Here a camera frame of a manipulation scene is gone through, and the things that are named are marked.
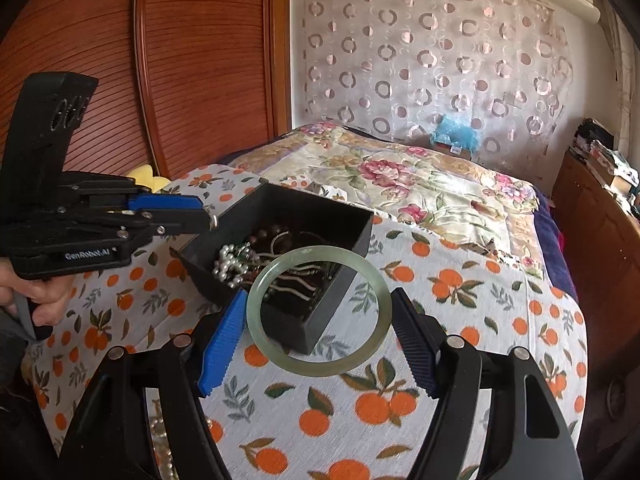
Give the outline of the person's left hand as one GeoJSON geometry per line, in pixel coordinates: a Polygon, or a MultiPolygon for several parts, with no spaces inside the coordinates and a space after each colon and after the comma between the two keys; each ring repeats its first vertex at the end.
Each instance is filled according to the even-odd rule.
{"type": "Polygon", "coordinates": [[[75,278],[73,275],[58,276],[49,281],[26,281],[17,276],[8,259],[0,263],[0,306],[3,311],[17,317],[15,296],[23,295],[36,305],[32,322],[37,326],[55,326],[64,318],[70,301],[75,278]]]}

